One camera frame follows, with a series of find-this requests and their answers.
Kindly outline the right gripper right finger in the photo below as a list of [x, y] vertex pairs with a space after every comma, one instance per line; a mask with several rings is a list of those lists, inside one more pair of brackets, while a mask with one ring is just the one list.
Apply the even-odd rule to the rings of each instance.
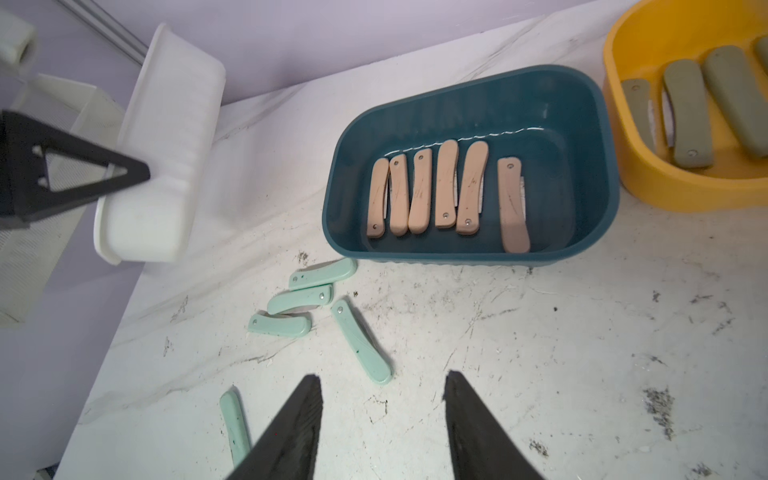
[[462, 373], [447, 374], [443, 399], [456, 479], [543, 478], [517, 449]]

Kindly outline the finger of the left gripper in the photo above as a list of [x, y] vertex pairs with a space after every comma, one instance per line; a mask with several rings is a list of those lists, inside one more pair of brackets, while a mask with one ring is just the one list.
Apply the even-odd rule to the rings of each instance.
[[151, 178], [149, 166], [20, 112], [1, 112], [1, 228], [85, 206]]

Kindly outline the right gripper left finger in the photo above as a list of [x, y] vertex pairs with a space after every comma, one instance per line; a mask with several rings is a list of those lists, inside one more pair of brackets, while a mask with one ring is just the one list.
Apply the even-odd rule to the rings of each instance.
[[312, 479], [322, 413], [321, 380], [305, 375], [228, 479]]

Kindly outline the white storage box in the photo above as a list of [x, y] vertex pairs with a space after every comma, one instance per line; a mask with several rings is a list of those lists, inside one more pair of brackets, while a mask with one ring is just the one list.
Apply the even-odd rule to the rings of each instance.
[[148, 181], [101, 198], [94, 247], [106, 262], [175, 262], [188, 245], [226, 83], [224, 65], [158, 26], [116, 149]]

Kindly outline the pink knife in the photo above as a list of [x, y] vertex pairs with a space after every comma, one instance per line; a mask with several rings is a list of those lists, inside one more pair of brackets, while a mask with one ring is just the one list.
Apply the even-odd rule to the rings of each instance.
[[438, 229], [453, 228], [456, 224], [458, 153], [458, 142], [453, 139], [444, 141], [438, 150], [435, 181], [435, 226]]
[[489, 147], [485, 141], [473, 142], [466, 152], [456, 221], [456, 232], [459, 235], [470, 236], [479, 230], [480, 197], [488, 152]]
[[413, 234], [422, 234], [431, 217], [432, 150], [419, 150], [413, 157], [413, 193], [408, 227]]
[[497, 161], [499, 220], [504, 251], [528, 253], [531, 248], [526, 224], [525, 188], [522, 163], [517, 157]]
[[385, 233], [389, 160], [379, 158], [373, 165], [368, 198], [366, 236], [377, 239]]
[[389, 179], [389, 227], [395, 236], [400, 237], [408, 232], [410, 208], [407, 156], [405, 154], [399, 154], [390, 160]]

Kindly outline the pink knife top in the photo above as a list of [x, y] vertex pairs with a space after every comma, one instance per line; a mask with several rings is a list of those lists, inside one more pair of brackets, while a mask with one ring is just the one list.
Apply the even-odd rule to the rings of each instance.
[[377, 239], [385, 233], [389, 160], [379, 158], [373, 165], [368, 198], [366, 236]]

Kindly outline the dark teal storage box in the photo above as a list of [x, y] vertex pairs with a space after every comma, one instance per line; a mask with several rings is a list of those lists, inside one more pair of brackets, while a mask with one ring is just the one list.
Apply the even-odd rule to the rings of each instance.
[[[447, 141], [461, 152], [483, 141], [479, 229], [471, 236], [429, 226], [421, 234], [366, 234], [376, 161]], [[521, 162], [531, 248], [503, 249], [498, 162]], [[441, 88], [365, 111], [341, 134], [330, 167], [322, 226], [339, 254], [379, 262], [538, 267], [575, 256], [600, 240], [619, 205], [619, 176], [607, 107], [579, 70], [538, 65]]]

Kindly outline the olive knife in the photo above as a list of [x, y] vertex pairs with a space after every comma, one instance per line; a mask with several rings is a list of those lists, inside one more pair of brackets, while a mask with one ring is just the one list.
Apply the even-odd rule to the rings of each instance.
[[690, 59], [669, 63], [662, 84], [663, 124], [672, 163], [682, 169], [710, 168], [713, 139], [699, 64]]
[[758, 38], [753, 45], [754, 53], [765, 73], [768, 73], [768, 36]]
[[650, 83], [638, 78], [624, 80], [621, 85], [641, 139], [649, 150], [655, 152], [655, 115]]
[[734, 45], [712, 50], [703, 63], [707, 87], [741, 146], [767, 157], [767, 99], [745, 52]]

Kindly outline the yellow storage box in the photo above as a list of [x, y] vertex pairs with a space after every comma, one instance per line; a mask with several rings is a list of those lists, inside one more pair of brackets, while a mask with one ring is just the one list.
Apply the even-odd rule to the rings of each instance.
[[[767, 160], [751, 156], [739, 143], [712, 97], [707, 98], [714, 164], [682, 169], [671, 161], [662, 115], [666, 66], [690, 59], [703, 64], [722, 46], [741, 48], [763, 95], [767, 73], [754, 42], [767, 35], [764, 1], [641, 1], [624, 13], [603, 47], [608, 105], [623, 186], [639, 200], [669, 211], [705, 212], [767, 204]], [[656, 151], [647, 148], [632, 119], [621, 83], [650, 83]]]

